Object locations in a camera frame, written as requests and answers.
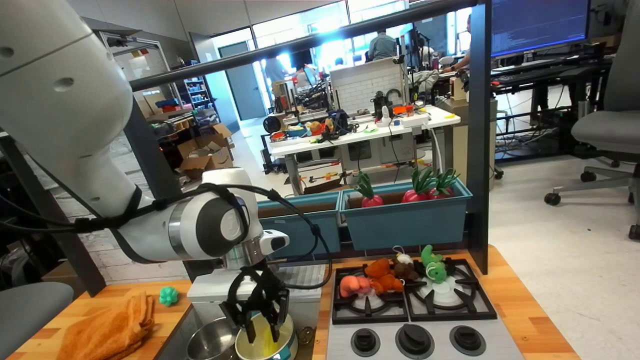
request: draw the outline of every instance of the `pink plush toy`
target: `pink plush toy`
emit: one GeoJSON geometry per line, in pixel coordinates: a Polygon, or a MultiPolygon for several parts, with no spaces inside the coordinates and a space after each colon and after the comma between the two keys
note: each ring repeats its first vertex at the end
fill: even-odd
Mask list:
{"type": "Polygon", "coordinates": [[[371,283],[366,277],[347,275],[340,280],[340,296],[350,297],[353,294],[366,294],[371,290],[371,283]]]}

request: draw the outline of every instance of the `pot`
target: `pot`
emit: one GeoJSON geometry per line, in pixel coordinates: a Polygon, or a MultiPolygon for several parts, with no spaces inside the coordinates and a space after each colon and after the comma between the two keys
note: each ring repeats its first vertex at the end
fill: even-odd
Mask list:
{"type": "Polygon", "coordinates": [[[255,327],[255,341],[249,343],[246,332],[240,330],[236,338],[236,353],[242,360],[293,360],[298,353],[298,337],[293,326],[291,315],[287,315],[284,324],[280,328],[280,339],[273,346],[273,351],[266,353],[265,338],[271,338],[269,323],[262,314],[253,318],[255,327]]]}
{"type": "Polygon", "coordinates": [[[219,318],[196,331],[189,339],[189,360],[236,360],[237,328],[227,318],[219,318]]]}

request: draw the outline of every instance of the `teal planter box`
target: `teal planter box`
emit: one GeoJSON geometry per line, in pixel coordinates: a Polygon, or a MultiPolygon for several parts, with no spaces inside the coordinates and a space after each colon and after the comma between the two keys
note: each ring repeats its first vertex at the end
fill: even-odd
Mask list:
{"type": "MultiPolygon", "coordinates": [[[[330,252],[340,251],[338,237],[339,192],[288,197],[287,200],[317,224],[330,252]]],[[[306,254],[314,246],[309,225],[291,210],[273,201],[258,202],[258,217],[265,229],[274,229],[289,235],[289,246],[273,253],[276,258],[306,254]]],[[[313,254],[326,254],[320,240],[313,254]]]]}
{"type": "Polygon", "coordinates": [[[457,179],[454,197],[401,204],[404,193],[411,189],[411,183],[374,186],[374,193],[386,205],[373,208],[361,208],[362,195],[355,190],[341,193],[340,215],[347,222],[355,250],[462,240],[467,201],[472,196],[467,187],[457,179]]]}

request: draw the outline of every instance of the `toy stove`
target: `toy stove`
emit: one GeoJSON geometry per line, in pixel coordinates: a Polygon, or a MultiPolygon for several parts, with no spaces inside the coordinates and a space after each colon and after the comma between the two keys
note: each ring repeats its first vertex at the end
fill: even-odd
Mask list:
{"type": "Polygon", "coordinates": [[[340,297],[340,280],[363,276],[362,268],[335,271],[327,359],[523,359],[471,267],[464,259],[444,260],[442,284],[421,279],[404,293],[340,297]]]}

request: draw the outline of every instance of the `gray chair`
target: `gray chair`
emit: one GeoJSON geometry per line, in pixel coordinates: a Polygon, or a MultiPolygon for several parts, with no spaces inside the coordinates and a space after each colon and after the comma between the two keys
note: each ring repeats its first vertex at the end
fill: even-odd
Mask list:
{"type": "Polygon", "coordinates": [[[38,282],[0,291],[0,359],[47,325],[74,297],[71,286],[38,282]]]}
{"type": "Polygon", "coordinates": [[[595,146],[612,160],[636,164],[633,173],[585,167],[583,184],[558,186],[545,196],[550,205],[560,203],[560,193],[602,188],[629,187],[629,202],[635,201],[636,223],[629,238],[640,240],[640,6],[631,2],[618,53],[609,73],[604,109],[579,119],[572,129],[576,140],[595,146]],[[596,174],[608,177],[596,180],[596,174]]]}

